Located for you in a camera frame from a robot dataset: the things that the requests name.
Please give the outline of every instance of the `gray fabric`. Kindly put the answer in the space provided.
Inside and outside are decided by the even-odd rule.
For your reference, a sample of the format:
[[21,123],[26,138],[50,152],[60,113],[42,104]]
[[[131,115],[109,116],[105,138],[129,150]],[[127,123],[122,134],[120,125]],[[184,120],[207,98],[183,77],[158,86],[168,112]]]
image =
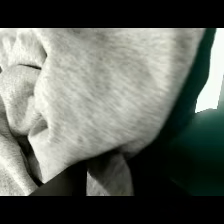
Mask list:
[[88,195],[133,195],[126,161],[158,135],[204,31],[1,29],[0,195],[84,159]]

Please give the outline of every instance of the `clothing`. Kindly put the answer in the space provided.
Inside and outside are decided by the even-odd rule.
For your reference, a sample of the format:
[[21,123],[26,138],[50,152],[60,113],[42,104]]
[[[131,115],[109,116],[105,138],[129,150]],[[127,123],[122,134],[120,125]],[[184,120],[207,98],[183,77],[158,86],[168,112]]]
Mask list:
[[165,124],[204,28],[0,32],[0,194],[88,159],[88,195],[133,195],[127,160]]

